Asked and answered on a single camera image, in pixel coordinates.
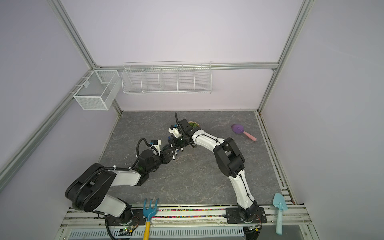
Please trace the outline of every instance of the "white mesh basket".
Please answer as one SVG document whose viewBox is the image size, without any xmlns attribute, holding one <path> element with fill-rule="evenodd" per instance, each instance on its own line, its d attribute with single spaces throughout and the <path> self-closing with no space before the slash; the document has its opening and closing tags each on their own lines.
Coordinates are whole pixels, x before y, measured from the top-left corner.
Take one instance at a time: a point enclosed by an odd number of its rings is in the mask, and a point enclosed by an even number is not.
<svg viewBox="0 0 384 240">
<path fill-rule="evenodd" d="M 126 94 L 211 93 L 209 62 L 168 65 L 127 65 L 121 74 Z"/>
<path fill-rule="evenodd" d="M 84 110 L 108 110 L 120 88 L 116 70 L 94 70 L 73 97 Z"/>
</svg>

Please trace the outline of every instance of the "white wall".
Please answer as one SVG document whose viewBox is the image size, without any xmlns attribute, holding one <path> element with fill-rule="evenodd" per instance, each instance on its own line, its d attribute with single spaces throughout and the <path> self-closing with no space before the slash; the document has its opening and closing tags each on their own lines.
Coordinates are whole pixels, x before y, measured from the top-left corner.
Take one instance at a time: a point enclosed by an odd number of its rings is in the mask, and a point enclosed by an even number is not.
<svg viewBox="0 0 384 240">
<path fill-rule="evenodd" d="M 65 190 L 98 161 L 114 109 L 85 111 L 76 101 L 0 193 L 1 239 L 52 240 L 71 206 Z"/>
<path fill-rule="evenodd" d="M 116 100 L 124 111 L 256 109 L 272 77 L 271 69 L 213 70 L 212 93 L 127 95 Z"/>
<path fill-rule="evenodd" d="M 101 66 L 278 61 L 302 0 L 63 0 Z"/>
<path fill-rule="evenodd" d="M 320 239 L 383 239 L 384 2 L 317 0 L 262 115 Z"/>
<path fill-rule="evenodd" d="M 0 1 L 0 168 L 87 70 L 45 0 Z"/>
</svg>

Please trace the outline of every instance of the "aluminum frame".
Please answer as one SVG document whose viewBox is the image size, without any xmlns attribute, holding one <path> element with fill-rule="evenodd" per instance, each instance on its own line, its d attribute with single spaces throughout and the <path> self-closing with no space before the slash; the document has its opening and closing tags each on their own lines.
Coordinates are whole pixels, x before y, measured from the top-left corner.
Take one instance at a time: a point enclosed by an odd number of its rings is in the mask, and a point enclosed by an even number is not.
<svg viewBox="0 0 384 240">
<path fill-rule="evenodd" d="M 88 65 L 88 68 L 92 69 L 97 66 L 93 60 L 91 54 L 89 53 L 87 47 L 85 46 L 83 40 L 81 39 L 79 33 L 77 32 L 74 24 L 72 23 L 68 13 L 66 12 L 63 4 L 60 0 L 47 0 L 51 9 L 55 13 L 57 19 L 63 26 L 65 32 L 68 34 L 73 44 L 76 46 L 81 57 L 84 59 L 85 63 Z"/>
<path fill-rule="evenodd" d="M 281 192 L 286 200 L 287 204 L 296 204 L 296 197 L 291 189 L 291 185 L 289 184 L 288 178 L 284 172 L 283 166 L 281 164 L 280 159 L 278 158 L 278 155 L 276 153 L 276 148 L 274 147 L 268 131 L 267 127 L 264 123 L 264 119 L 262 118 L 262 115 L 258 111 L 254 111 L 257 123 L 259 125 L 260 131 L 262 133 L 265 147 L 267 148 L 269 158 L 271 160 L 273 170 L 275 172 L 277 181 L 279 182 L 279 186 L 281 189 Z"/>
<path fill-rule="evenodd" d="M 293 45 L 295 44 L 297 37 L 299 36 L 299 34 L 303 28 L 303 25 L 304 25 L 304 22 L 308 16 L 308 13 L 312 9 L 313 3 L 314 3 L 314 0 L 304 0 L 303 3 L 301 4 L 299 13 L 296 17 L 296 20 L 295 20 L 295 23 L 294 23 L 293 28 L 291 30 L 291 33 L 288 37 L 287 42 L 285 43 L 285 46 L 283 48 L 283 52 L 281 53 L 281 56 L 279 58 L 278 67 L 276 69 L 274 69 L 274 73 L 271 77 L 271 80 L 268 83 L 268 87 L 266 88 L 265 93 L 264 93 L 263 98 L 262 98 L 262 101 L 260 102 L 260 105 L 258 107 L 259 112 L 262 112 L 262 110 L 265 106 L 265 103 L 268 100 L 269 95 L 272 92 L 272 89 L 276 83 L 276 80 L 277 80 L 281 70 L 283 69 L 286 60 L 288 59 L 289 54 L 291 53 L 291 51 L 293 49 Z"/>
<path fill-rule="evenodd" d="M 34 150 L 43 141 L 45 136 L 51 131 L 59 119 L 68 110 L 74 101 L 73 95 L 78 88 L 86 81 L 92 71 L 87 71 L 86 74 L 72 88 L 71 92 L 56 106 L 49 114 L 44 122 L 35 130 L 35 132 L 23 143 L 17 152 L 8 160 L 0 170 L 0 193 L 5 186 L 11 181 L 17 171 L 22 167 L 25 161 L 32 155 Z"/>
<path fill-rule="evenodd" d="M 205 217 L 206 215 L 225 215 L 225 210 L 203 210 L 203 211 L 172 211 L 177 209 L 225 209 L 227 207 L 235 207 L 232 205 L 208 205 L 208 204 L 159 204 L 157 205 L 159 210 L 168 210 L 158 212 L 156 216 L 181 216 L 181 215 L 193 215 L 193 216 L 204 216 L 204 217 L 178 217 L 178 218 L 153 218 L 151 220 L 151 228 L 164 228 L 172 227 L 174 229 L 184 227 L 227 227 L 227 226 L 255 226 L 255 223 L 239 223 L 239 224 L 228 224 L 225 217 Z M 278 209 L 272 205 L 261 205 L 264 208 L 267 223 L 263 225 L 274 225 L 277 220 Z M 133 211 L 135 209 L 142 209 L 142 205 L 134 204 L 132 206 Z M 70 208 L 64 217 L 64 220 L 59 227 L 55 239 L 68 239 L 72 229 L 105 229 L 104 219 L 97 218 L 98 215 L 91 212 L 83 212 Z M 306 239 L 318 240 L 316 231 L 314 230 L 313 223 L 309 217 L 308 211 L 304 205 L 289 205 L 288 210 L 283 213 L 283 224 L 284 225 L 299 225 L 303 236 Z M 112 230 L 122 227 L 111 227 Z"/>
<path fill-rule="evenodd" d="M 241 69 L 276 69 L 278 67 L 277 62 L 264 62 L 264 63 L 211 63 L 211 70 L 241 70 Z M 153 65 L 135 65 L 138 68 L 151 68 Z M 183 65 L 173 65 L 173 64 L 163 64 L 156 65 L 157 68 L 175 68 L 175 67 L 193 67 L 200 66 L 200 64 L 183 64 Z M 118 70 L 122 71 L 127 66 L 100 66 L 98 70 Z"/>
</svg>

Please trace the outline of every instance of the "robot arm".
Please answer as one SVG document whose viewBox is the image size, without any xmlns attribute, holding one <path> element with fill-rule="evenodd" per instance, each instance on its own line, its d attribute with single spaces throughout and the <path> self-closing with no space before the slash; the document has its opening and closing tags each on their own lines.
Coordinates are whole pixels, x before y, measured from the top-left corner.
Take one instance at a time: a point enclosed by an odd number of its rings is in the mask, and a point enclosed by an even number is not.
<svg viewBox="0 0 384 240">
<path fill-rule="evenodd" d="M 235 190 L 241 218 L 245 222 L 252 220 L 255 212 L 258 210 L 258 205 L 245 179 L 245 160 L 235 141 L 232 138 L 217 138 L 206 133 L 199 127 L 192 128 L 185 119 L 179 122 L 177 128 L 181 130 L 173 129 L 172 131 L 172 129 L 170 129 L 170 132 L 182 132 L 184 135 L 174 134 L 176 138 L 187 137 L 191 139 L 196 146 L 203 146 L 215 154 L 219 169 L 224 175 L 229 177 L 232 187 Z"/>
<path fill-rule="evenodd" d="M 140 186 L 149 178 L 149 173 L 156 171 L 161 164 L 167 164 L 175 159 L 178 150 L 183 151 L 187 145 L 203 146 L 214 153 L 219 169 L 229 177 L 236 193 L 242 221 L 252 221 L 259 207 L 250 193 L 244 173 L 245 160 L 235 141 L 231 138 L 217 138 L 199 127 L 193 128 L 185 119 L 179 122 L 176 114 L 175 116 L 177 124 L 169 128 L 172 136 L 168 138 L 165 147 L 160 148 L 160 140 L 151 140 L 148 144 L 150 149 L 142 151 L 137 156 L 135 162 L 137 165 L 129 169 L 109 167 L 112 169 L 102 171 L 89 180 L 93 173 L 103 168 L 100 164 L 93 164 L 68 187 L 65 196 L 74 201 L 74 196 L 78 195 L 74 205 L 79 209 L 109 214 L 114 217 L 114 221 L 128 223 L 133 215 L 131 206 L 109 196 L 107 194 L 109 188 L 118 185 Z"/>
</svg>

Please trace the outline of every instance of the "gray tabletop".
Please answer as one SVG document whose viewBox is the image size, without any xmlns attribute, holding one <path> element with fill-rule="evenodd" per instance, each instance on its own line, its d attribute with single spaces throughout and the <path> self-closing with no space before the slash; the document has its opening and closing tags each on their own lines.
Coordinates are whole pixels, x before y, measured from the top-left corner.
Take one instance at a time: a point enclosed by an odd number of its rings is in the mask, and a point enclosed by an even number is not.
<svg viewBox="0 0 384 240">
<path fill-rule="evenodd" d="M 199 123 L 207 133 L 220 138 L 231 137 L 245 158 L 245 176 L 249 189 L 259 205 L 272 204 L 280 192 L 269 155 L 253 111 L 178 112 L 179 120 Z M 232 124 L 258 140 L 231 130 Z M 123 112 L 100 163 L 104 166 L 129 167 L 135 161 L 137 141 L 161 139 L 167 143 L 169 126 L 175 124 L 174 112 Z M 140 152 L 146 149 L 140 145 Z M 186 147 L 176 160 L 163 164 L 142 186 L 116 186 L 110 195 L 129 204 L 141 204 L 145 198 L 159 198 L 161 204 L 236 204 L 229 178 L 219 170 L 214 154 L 204 147 Z"/>
</svg>

